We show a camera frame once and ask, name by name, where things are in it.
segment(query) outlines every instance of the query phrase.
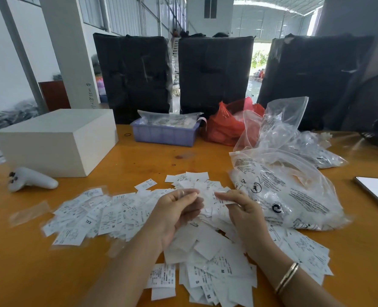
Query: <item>hand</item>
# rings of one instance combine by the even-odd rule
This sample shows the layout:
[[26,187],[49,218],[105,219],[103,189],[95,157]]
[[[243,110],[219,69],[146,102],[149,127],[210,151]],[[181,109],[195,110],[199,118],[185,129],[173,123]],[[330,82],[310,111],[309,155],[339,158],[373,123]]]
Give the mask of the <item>hand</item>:
[[256,261],[256,243],[271,241],[262,208],[238,190],[230,190],[227,193],[216,192],[215,195],[219,199],[237,203],[226,205],[229,209],[229,216],[245,244],[247,253]]
[[204,206],[199,193],[197,189],[183,189],[159,198],[145,226],[160,231],[164,250],[171,244],[176,230],[199,215]]

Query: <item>metal roof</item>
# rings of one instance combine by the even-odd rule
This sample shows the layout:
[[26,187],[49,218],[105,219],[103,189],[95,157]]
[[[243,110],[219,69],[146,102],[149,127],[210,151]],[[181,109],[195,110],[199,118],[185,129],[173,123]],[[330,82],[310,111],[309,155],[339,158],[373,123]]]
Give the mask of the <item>metal roof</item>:
[[300,15],[306,15],[314,11],[317,7],[324,4],[324,0],[234,0],[246,2],[246,4],[253,5],[253,2],[256,2],[255,5],[260,5],[257,2],[264,2],[273,4],[284,9],[287,9],[290,12],[297,13]]

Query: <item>dark window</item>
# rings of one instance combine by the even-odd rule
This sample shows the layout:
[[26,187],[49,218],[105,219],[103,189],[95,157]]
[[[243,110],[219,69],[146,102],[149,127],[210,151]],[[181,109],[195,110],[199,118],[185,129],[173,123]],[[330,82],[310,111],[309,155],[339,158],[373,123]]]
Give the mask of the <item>dark window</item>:
[[210,18],[210,0],[204,0],[204,17]]
[[217,11],[217,0],[212,0],[210,6],[210,18],[216,18],[216,11]]

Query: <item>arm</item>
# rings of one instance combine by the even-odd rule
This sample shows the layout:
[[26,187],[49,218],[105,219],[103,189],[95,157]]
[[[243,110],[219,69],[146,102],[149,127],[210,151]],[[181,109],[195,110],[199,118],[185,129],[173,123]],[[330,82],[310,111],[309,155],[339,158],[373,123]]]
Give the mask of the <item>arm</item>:
[[157,258],[176,230],[200,213],[203,204],[198,193],[176,190],[162,196],[145,225],[110,263],[80,306],[136,306]]
[[[216,193],[216,196],[238,203],[227,205],[230,219],[248,255],[276,288],[293,261],[272,241],[260,205],[240,191]],[[280,293],[280,299],[288,307],[343,306],[301,268]]]

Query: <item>plastic bin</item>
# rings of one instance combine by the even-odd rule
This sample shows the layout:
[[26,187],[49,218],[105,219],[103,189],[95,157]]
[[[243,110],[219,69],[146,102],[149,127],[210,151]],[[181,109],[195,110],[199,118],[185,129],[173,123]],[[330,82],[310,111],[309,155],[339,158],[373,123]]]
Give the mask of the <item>plastic bin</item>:
[[196,132],[199,128],[198,121],[193,128],[178,128],[168,126],[140,125],[140,118],[131,123],[135,141],[150,142],[170,145],[193,146]]

